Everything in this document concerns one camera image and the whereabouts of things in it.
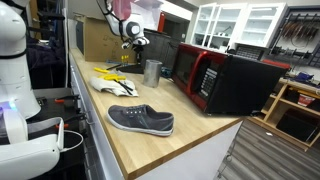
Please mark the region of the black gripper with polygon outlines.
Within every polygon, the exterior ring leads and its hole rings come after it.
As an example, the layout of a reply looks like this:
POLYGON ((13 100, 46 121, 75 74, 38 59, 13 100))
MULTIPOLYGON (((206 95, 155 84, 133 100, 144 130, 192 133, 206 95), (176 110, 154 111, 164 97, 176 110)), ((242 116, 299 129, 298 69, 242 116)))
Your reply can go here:
MULTIPOLYGON (((143 57, 141 56, 141 53, 143 52, 144 47, 142 45, 134 45, 133 50, 136 52, 136 56, 140 57, 140 60, 139 60, 140 64, 143 64, 143 57)), ((137 57, 135 57, 135 61, 134 61, 135 65, 138 64, 137 57)))

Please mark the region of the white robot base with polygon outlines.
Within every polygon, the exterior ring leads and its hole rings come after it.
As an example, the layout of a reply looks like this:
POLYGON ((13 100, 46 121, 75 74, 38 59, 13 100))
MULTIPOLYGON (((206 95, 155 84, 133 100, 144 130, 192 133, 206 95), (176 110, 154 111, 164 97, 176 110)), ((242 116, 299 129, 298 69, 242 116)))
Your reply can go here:
POLYGON ((26 25, 21 13, 29 0, 0 0, 0 179, 31 180, 53 169, 62 153, 64 120, 29 124, 40 112, 27 64, 26 25))

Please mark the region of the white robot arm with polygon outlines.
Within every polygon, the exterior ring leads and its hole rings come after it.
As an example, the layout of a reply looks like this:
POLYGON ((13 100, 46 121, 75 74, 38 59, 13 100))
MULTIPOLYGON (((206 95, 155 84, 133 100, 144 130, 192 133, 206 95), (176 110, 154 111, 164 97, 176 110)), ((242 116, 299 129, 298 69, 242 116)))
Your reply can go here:
POLYGON ((144 35, 144 22, 141 14, 132 11, 135 0, 96 0, 110 30, 119 36, 122 49, 142 48, 150 41, 144 35))

